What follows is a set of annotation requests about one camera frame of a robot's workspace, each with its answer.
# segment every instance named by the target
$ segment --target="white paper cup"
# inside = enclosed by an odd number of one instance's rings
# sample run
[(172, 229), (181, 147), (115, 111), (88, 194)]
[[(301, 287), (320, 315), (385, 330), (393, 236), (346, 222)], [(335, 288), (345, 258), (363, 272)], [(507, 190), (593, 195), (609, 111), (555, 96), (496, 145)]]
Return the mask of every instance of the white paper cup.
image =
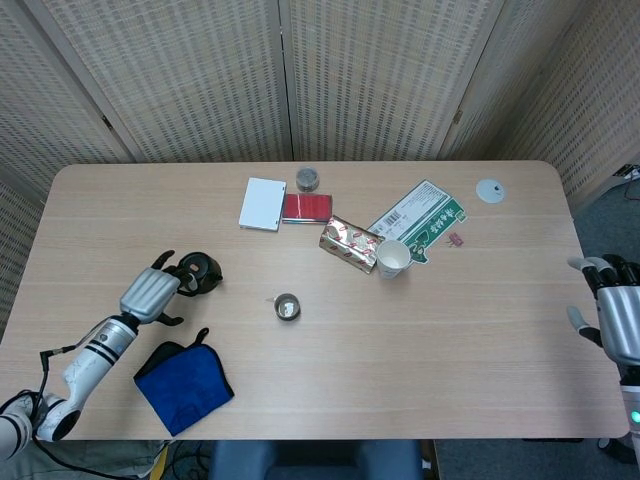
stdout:
[(398, 240), (385, 240), (376, 250), (382, 278), (393, 278), (411, 264), (409, 247)]

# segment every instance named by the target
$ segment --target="barcode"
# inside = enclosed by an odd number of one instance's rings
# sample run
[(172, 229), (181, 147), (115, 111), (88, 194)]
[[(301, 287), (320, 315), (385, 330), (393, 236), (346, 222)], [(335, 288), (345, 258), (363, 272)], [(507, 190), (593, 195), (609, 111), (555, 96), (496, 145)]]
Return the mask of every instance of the barcode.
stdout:
[(391, 212), (391, 214), (387, 218), (384, 219), (384, 223), (391, 226), (394, 223), (396, 223), (399, 219), (400, 219), (400, 212), (398, 212), (397, 210), (394, 210), (393, 212)]

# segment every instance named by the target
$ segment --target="gray carpet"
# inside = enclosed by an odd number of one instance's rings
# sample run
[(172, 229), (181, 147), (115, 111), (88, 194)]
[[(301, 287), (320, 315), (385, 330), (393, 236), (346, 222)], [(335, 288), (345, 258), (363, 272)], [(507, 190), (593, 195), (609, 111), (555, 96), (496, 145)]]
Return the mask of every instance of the gray carpet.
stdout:
[[(585, 256), (616, 253), (640, 262), (640, 202), (625, 200), (624, 188), (609, 190), (575, 218)], [(640, 182), (631, 185), (633, 195), (640, 195), (638, 190)], [(607, 457), (593, 439), (577, 444), (446, 440), (436, 445), (442, 480), (640, 479), (637, 467)]]

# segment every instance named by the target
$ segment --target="small red object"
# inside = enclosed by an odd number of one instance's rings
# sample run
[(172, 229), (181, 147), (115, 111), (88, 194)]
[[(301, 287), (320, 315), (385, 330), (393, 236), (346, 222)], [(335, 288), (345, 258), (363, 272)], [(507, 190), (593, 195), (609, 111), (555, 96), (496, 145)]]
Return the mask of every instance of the small red object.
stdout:
[(449, 235), (449, 245), (455, 246), (455, 247), (460, 247), (463, 243), (464, 242), (460, 238), (460, 235), (458, 235), (457, 233), (454, 232), (454, 233)]
[(331, 195), (288, 193), (284, 199), (284, 223), (327, 223), (331, 218)]

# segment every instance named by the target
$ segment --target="blue towel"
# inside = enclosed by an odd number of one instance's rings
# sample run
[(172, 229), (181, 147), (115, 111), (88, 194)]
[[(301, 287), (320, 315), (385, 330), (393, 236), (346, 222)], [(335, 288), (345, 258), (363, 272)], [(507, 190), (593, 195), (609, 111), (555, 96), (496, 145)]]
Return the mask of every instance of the blue towel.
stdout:
[(200, 330), (188, 347), (165, 342), (133, 377), (138, 389), (172, 436), (178, 435), (233, 398), (216, 351)]

